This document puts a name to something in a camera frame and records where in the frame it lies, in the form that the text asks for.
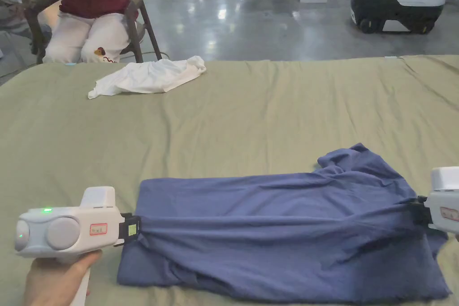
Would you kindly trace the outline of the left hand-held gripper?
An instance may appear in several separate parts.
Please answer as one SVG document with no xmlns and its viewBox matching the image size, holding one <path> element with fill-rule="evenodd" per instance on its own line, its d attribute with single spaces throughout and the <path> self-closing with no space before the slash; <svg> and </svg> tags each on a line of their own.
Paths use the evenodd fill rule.
<svg viewBox="0 0 459 306">
<path fill-rule="evenodd" d="M 35 208 L 20 215 L 15 250 L 33 261 L 55 259 L 71 265 L 86 253 L 136 241 L 141 220 L 138 215 L 120 212 L 113 187 L 90 187 L 76 207 Z M 90 270 L 74 299 L 87 297 Z"/>
</svg>

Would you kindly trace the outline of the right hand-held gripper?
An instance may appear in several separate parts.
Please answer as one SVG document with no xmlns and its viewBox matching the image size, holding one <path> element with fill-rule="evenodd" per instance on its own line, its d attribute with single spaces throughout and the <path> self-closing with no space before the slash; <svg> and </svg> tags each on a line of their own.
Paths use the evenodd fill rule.
<svg viewBox="0 0 459 306">
<path fill-rule="evenodd" d="M 410 200 L 416 206 L 417 223 L 459 237 L 459 167 L 434 168 L 431 192 Z"/>
</svg>

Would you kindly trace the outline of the person's left hand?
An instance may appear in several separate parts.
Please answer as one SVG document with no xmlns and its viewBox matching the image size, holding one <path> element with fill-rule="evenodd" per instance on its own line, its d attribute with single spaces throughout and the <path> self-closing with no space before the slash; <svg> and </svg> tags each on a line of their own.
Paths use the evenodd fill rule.
<svg viewBox="0 0 459 306">
<path fill-rule="evenodd" d="M 101 250 L 92 251 L 71 265 L 55 259 L 35 259 L 26 277 L 23 305 L 71 305 L 85 273 L 101 255 Z"/>
</svg>

